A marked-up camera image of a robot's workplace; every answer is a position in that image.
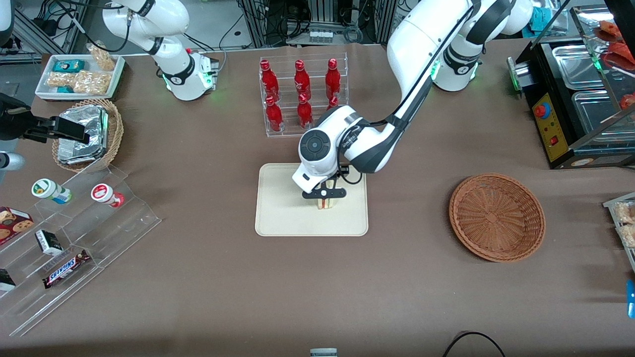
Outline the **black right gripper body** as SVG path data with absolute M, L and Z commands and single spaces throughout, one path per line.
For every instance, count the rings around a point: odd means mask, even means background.
M 0 95 L 0 139 L 11 141 L 29 139 L 45 143 L 55 136 L 50 132 L 47 118 L 33 115 L 30 107 L 18 99 Z

